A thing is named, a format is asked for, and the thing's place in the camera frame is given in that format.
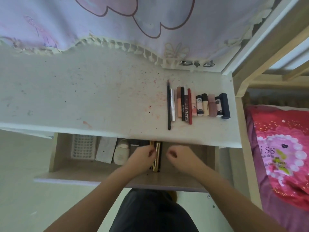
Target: black pencil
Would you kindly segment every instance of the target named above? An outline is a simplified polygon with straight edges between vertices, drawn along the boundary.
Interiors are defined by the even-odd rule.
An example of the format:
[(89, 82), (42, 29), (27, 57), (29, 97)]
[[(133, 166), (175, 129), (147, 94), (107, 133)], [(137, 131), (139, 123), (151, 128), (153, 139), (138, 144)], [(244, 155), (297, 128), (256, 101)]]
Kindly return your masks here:
[(168, 88), (168, 130), (171, 130), (171, 92), (170, 92), (170, 82), (167, 82)]
[(184, 117), (184, 87), (180, 88), (180, 96), (181, 96), (181, 120), (185, 121)]

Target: black cap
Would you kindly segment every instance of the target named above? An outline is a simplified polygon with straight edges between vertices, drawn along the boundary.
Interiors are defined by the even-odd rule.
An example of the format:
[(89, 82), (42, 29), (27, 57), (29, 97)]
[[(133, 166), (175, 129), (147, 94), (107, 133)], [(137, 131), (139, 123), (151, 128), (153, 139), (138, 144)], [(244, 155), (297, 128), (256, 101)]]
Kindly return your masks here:
[(207, 94), (202, 94), (202, 101), (208, 101)]

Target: person's left hand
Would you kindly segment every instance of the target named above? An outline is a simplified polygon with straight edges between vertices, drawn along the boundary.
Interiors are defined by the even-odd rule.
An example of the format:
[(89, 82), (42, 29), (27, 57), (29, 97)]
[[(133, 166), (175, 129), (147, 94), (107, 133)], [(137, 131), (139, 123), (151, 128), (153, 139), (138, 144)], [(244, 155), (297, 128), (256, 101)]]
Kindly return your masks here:
[(136, 177), (137, 175), (147, 171), (153, 164), (156, 157), (157, 152), (154, 146), (138, 147), (123, 167), (130, 174), (133, 174), (133, 177)]

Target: curtain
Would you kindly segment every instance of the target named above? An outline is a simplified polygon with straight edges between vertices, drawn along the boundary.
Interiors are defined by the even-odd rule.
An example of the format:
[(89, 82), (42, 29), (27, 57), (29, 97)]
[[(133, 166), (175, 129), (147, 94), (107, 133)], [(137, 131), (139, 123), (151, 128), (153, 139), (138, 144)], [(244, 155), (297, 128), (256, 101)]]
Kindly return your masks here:
[(25, 53), (97, 44), (175, 66), (222, 56), (274, 0), (2, 0), (0, 39)]

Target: tile floor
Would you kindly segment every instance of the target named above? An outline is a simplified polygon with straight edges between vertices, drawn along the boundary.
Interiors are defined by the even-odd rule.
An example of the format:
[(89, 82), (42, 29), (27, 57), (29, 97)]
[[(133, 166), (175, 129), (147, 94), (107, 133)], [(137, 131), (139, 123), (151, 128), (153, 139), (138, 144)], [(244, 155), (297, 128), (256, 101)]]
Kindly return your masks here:
[[(35, 183), (48, 171), (52, 140), (0, 130), (0, 231), (41, 232), (93, 187)], [(99, 231), (107, 232), (129, 189), (110, 209)], [(178, 203), (199, 231), (233, 231), (206, 193), (178, 192)]]

